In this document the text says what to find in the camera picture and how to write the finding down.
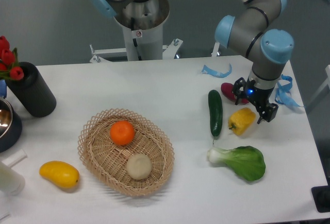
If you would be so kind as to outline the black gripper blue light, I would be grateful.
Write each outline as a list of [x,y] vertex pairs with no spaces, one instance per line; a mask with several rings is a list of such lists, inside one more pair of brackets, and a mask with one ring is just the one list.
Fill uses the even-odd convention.
[[275,84],[276,80],[265,80],[255,74],[249,74],[247,81],[242,77],[239,78],[234,82],[232,88],[232,93],[236,98],[235,105],[247,99],[259,114],[257,124],[263,120],[269,123],[275,118],[278,111],[277,104],[269,103],[269,97]]

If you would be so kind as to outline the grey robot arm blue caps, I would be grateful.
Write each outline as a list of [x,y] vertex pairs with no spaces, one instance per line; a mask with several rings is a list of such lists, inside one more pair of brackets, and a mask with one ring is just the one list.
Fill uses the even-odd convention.
[[[90,0],[105,17],[122,27],[127,58],[130,61],[163,59],[163,25],[170,7],[168,0]],[[242,0],[246,11],[238,18],[225,16],[214,38],[252,62],[247,79],[237,80],[233,93],[247,99],[259,119],[270,122],[278,106],[269,102],[294,48],[293,37],[269,25],[286,8],[287,0]]]

